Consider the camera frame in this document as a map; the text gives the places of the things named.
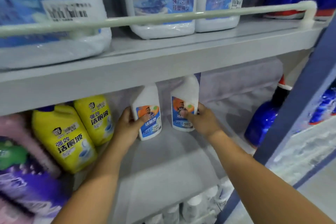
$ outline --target shelf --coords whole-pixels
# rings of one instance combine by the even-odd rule
[[[242,136],[256,108],[273,92],[270,86],[206,105],[225,132],[253,154],[254,148]],[[76,174],[75,188],[86,172]],[[147,141],[136,140],[125,156],[108,223],[138,223],[218,184],[225,175],[214,149],[202,136],[173,129],[170,116],[164,116],[161,133]]]
[[[0,73],[0,115],[312,48],[325,23],[247,16],[231,30],[141,40],[114,29],[110,50],[85,60]]]

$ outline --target white rail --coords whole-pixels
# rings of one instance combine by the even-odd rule
[[[76,21],[76,22],[48,22],[32,23],[22,25],[9,25],[0,27],[0,37],[42,34],[51,32],[74,31],[87,28],[109,28],[129,25],[160,24],[164,22],[186,21],[204,18],[228,17],[248,14],[261,14],[287,10],[305,11],[301,20],[301,28],[311,28],[314,23],[314,16],[317,10],[315,1],[301,1],[287,5],[268,5],[238,9],[212,10],[205,12],[175,13],[175,14],[154,14],[147,16],[131,16],[110,18],[103,21]]]

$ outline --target person's left hand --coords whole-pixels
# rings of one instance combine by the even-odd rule
[[[141,126],[149,120],[150,115],[147,113],[140,117],[138,120],[134,121],[131,107],[127,107],[121,114],[112,137],[112,143],[118,148],[123,154],[126,154],[129,147],[134,143],[139,129]]]

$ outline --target yellow bottle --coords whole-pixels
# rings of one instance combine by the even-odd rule
[[[97,158],[95,147],[76,110],[71,106],[46,106],[33,111],[35,136],[49,153],[72,174]]]
[[[114,127],[109,106],[103,95],[75,100],[73,106],[95,146],[111,140]]]

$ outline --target pink package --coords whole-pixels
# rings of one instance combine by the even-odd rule
[[[0,224],[31,224],[34,218],[0,198]]]
[[[0,136],[9,137],[23,146],[52,177],[57,178],[61,174],[61,170],[43,151],[25,125],[25,120],[20,114],[0,116]]]

